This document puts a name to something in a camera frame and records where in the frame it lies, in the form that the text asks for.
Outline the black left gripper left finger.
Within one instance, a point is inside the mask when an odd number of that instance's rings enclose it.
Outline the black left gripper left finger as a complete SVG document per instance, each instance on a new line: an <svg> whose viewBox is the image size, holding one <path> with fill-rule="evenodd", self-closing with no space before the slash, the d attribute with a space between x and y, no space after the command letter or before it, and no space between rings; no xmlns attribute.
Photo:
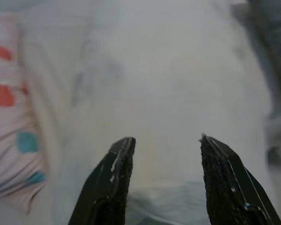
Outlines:
<svg viewBox="0 0 281 225"><path fill-rule="evenodd" d="M70 225L123 225L133 170L135 138L113 143L86 179Z"/></svg>

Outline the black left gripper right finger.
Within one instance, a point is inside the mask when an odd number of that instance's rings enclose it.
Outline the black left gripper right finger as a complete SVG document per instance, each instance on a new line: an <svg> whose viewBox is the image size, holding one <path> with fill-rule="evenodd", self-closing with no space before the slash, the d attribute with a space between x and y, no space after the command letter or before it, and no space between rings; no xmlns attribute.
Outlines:
<svg viewBox="0 0 281 225"><path fill-rule="evenodd" d="M262 185L226 144L202 135L207 213L213 225L281 225Z"/></svg>

